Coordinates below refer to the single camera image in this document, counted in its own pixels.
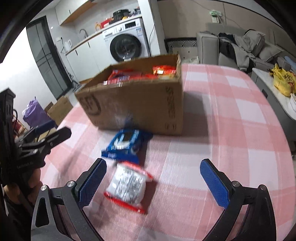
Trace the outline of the person's left hand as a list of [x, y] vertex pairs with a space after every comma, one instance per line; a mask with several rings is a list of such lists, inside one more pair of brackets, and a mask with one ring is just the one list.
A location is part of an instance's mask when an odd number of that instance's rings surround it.
[[38, 168], [32, 172], [29, 180], [24, 185], [25, 188], [28, 188], [28, 192], [24, 193], [17, 184], [4, 186], [4, 192], [8, 199], [15, 204], [21, 204], [21, 195], [23, 195], [31, 204], [35, 204], [42, 185], [41, 169]]

